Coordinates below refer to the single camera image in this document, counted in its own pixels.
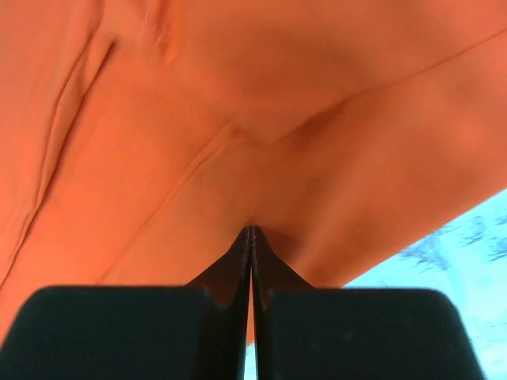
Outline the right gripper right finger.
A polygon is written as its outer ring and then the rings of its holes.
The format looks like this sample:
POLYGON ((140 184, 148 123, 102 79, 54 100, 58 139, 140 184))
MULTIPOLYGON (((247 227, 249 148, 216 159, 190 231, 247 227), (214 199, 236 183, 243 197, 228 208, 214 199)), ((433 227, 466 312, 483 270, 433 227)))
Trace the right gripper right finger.
POLYGON ((429 289, 312 287, 250 231, 261 379, 480 379, 457 309, 429 289))

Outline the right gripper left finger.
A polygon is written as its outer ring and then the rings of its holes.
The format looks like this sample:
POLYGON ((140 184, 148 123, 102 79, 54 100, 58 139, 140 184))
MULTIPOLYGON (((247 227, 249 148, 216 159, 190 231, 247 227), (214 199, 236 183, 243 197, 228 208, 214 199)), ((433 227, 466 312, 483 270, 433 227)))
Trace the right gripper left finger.
POLYGON ((51 286, 23 304, 1 347, 4 379, 240 379, 251 231, 190 283, 51 286))

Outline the orange t shirt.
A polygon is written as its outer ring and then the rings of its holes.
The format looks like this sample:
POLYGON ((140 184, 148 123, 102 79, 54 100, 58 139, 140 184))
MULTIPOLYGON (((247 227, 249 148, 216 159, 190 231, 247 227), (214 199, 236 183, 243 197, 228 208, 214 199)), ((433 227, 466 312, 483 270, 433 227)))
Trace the orange t shirt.
POLYGON ((503 1, 4 1, 1 331, 247 225, 341 286, 506 186, 503 1))

